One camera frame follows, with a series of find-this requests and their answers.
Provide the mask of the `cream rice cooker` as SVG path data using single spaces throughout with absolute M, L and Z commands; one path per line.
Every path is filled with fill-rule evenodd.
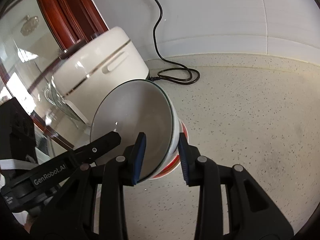
M 74 53 L 52 76 L 52 88 L 87 125 L 103 99 L 122 83 L 147 79 L 149 69 L 131 39 L 114 27 Z

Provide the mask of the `plain white bowl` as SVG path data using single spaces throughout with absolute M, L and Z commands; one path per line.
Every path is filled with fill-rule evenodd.
M 175 158 L 180 120 L 161 87 L 147 80 L 131 80 L 113 89 L 101 102 L 93 118 L 90 140 L 111 131 L 121 136 L 121 143 L 95 163 L 103 165 L 121 155 L 143 132 L 146 149 L 139 179 L 144 181 L 159 174 Z

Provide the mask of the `red wooden window frame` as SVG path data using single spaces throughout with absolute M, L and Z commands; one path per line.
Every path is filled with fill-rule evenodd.
M 1 18 L 13 0 L 1 0 Z M 36 0 L 44 20 L 53 34 L 57 44 L 62 49 L 60 54 L 27 89 L 33 92 L 47 74 L 54 74 L 62 61 L 68 59 L 77 50 L 108 31 L 108 27 L 100 16 L 92 0 Z M 44 119 L 37 113 L 31 113 L 34 124 L 50 139 L 65 150 L 71 150 L 74 145 L 44 124 Z

